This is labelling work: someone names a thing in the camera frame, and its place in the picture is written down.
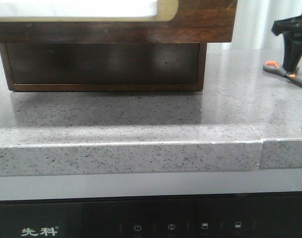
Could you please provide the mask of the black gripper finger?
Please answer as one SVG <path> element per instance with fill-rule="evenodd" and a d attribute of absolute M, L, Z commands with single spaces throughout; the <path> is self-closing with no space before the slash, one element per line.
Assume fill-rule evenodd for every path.
<path fill-rule="evenodd" d="M 302 58 L 302 14 L 297 17 L 276 20 L 271 31 L 284 37 L 283 69 L 296 74 Z"/>

